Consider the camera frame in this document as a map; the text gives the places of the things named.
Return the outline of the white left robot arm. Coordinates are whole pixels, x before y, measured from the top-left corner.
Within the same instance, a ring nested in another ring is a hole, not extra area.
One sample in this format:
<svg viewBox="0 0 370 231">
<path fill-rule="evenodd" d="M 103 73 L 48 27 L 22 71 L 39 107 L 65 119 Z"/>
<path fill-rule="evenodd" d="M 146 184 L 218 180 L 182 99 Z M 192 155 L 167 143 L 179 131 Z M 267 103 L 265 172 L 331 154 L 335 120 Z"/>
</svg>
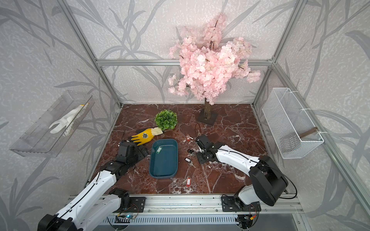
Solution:
<svg viewBox="0 0 370 231">
<path fill-rule="evenodd" d="M 127 190 L 115 188 L 104 200 L 99 199 L 131 167 L 147 156 L 145 146 L 121 141 L 115 159 L 104 164 L 88 186 L 65 207 L 54 215 L 45 215 L 38 224 L 38 230 L 92 231 L 113 212 L 142 213 L 146 198 L 130 197 Z"/>
</svg>

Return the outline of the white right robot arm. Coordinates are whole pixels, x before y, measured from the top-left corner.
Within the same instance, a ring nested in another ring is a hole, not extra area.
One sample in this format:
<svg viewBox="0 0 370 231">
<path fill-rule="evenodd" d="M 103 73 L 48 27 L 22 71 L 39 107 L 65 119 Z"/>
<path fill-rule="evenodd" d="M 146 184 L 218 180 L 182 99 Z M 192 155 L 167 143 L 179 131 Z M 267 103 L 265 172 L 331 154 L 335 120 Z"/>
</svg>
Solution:
<svg viewBox="0 0 370 231">
<path fill-rule="evenodd" d="M 213 143 L 205 135 L 197 137 L 195 143 L 199 147 L 200 164 L 214 161 L 228 164 L 250 178 L 251 185 L 242 187 L 234 195 L 234 205 L 241 211 L 257 202 L 274 206 L 289 185 L 287 177 L 268 156 L 250 156 L 222 142 Z"/>
</svg>

